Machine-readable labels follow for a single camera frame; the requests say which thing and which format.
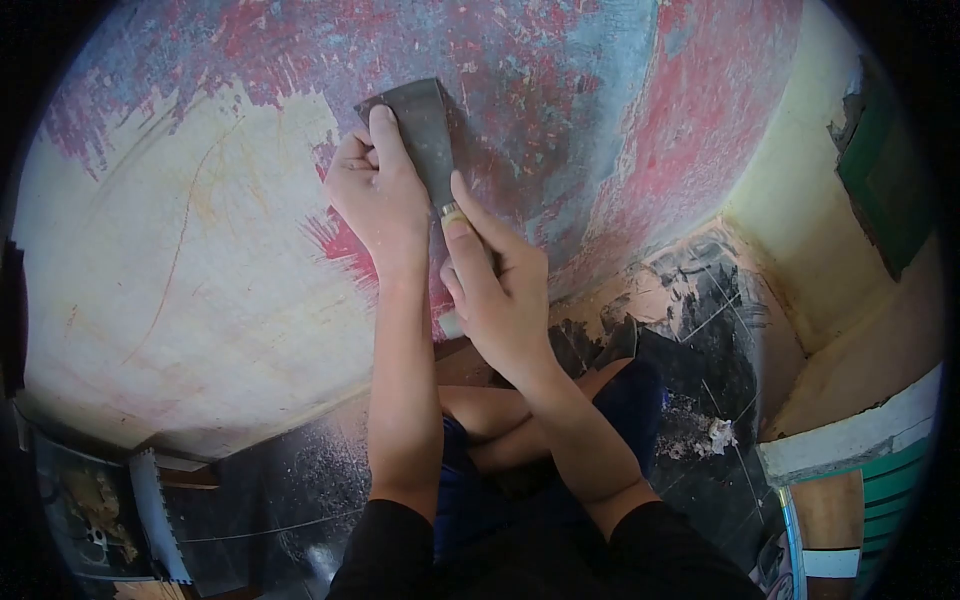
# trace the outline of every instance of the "fingernail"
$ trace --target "fingernail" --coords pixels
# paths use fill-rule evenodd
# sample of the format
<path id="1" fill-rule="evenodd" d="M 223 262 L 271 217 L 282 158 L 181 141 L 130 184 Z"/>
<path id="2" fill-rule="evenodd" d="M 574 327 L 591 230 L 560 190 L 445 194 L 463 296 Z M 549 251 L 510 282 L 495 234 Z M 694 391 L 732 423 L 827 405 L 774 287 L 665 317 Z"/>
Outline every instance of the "fingernail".
<path id="1" fill-rule="evenodd" d="M 396 115 L 394 114 L 394 111 L 387 105 L 376 105 L 375 107 L 371 108 L 370 117 L 374 118 L 374 116 L 378 119 L 387 119 L 391 123 L 396 123 Z"/>
<path id="2" fill-rule="evenodd" d="M 455 240 L 470 233 L 470 225 L 463 219 L 452 219 L 446 224 L 446 239 Z"/>

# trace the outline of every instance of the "debris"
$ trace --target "debris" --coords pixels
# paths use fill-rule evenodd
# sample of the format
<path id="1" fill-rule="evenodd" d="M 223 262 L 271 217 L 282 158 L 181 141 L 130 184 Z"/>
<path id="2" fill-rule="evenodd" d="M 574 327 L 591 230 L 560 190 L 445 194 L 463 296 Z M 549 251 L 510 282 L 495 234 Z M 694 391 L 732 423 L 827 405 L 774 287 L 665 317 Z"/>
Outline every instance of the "debris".
<path id="1" fill-rule="evenodd" d="M 710 452 L 712 454 L 724 454 L 724 448 L 728 445 L 737 445 L 736 437 L 733 434 L 733 421 L 714 419 L 707 431 L 710 438 Z"/>

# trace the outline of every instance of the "wall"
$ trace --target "wall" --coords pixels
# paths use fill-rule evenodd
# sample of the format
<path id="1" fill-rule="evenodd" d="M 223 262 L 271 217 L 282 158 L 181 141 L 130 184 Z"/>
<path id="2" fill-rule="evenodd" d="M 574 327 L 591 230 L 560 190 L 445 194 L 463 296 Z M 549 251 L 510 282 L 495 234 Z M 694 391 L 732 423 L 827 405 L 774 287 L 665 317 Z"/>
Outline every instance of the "wall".
<path id="1" fill-rule="evenodd" d="M 893 293 L 843 183 L 830 123 L 860 75 L 859 50 L 822 2 L 807 0 L 793 72 L 723 215 L 752 244 L 808 353 Z"/>
<path id="2" fill-rule="evenodd" d="M 218 457 L 364 393 L 377 283 L 323 181 L 352 105 L 437 76 L 457 160 L 568 297 L 689 232 L 789 75 L 794 0 L 121 3 L 28 156 L 33 409 Z M 436 277 L 434 337 L 455 332 Z"/>
<path id="3" fill-rule="evenodd" d="M 944 356 L 946 308 L 936 236 L 878 306 L 811 356 L 762 442 L 852 417 L 905 390 Z"/>

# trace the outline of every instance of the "forearm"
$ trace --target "forearm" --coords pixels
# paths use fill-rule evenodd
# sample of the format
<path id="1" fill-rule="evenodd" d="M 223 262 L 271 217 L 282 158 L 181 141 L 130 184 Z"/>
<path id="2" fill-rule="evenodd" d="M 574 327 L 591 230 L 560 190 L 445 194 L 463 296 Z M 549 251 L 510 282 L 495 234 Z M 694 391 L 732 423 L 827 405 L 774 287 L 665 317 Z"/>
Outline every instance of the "forearm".
<path id="1" fill-rule="evenodd" d="M 521 392 L 557 471 L 583 504 L 643 482 L 633 451 L 559 365 L 545 367 Z"/>
<path id="2" fill-rule="evenodd" d="M 444 434 L 426 289 L 425 264 L 421 276 L 381 278 L 367 428 L 371 498 L 416 503 L 432 521 Z"/>

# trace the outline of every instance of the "person's right hand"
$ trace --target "person's right hand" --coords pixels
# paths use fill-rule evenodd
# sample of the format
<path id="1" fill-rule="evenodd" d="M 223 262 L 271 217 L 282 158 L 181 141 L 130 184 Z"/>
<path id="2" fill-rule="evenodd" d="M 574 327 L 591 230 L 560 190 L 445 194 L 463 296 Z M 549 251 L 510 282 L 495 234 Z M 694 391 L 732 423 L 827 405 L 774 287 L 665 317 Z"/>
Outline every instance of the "person's right hand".
<path id="1" fill-rule="evenodd" d="M 441 281 L 477 351 L 523 392 L 557 367 L 546 333 L 546 254 L 480 205 L 459 171 L 450 175 L 450 189 L 469 223 L 462 216 L 444 221 L 450 257 L 441 268 Z M 498 254 L 499 278 L 481 237 Z"/>

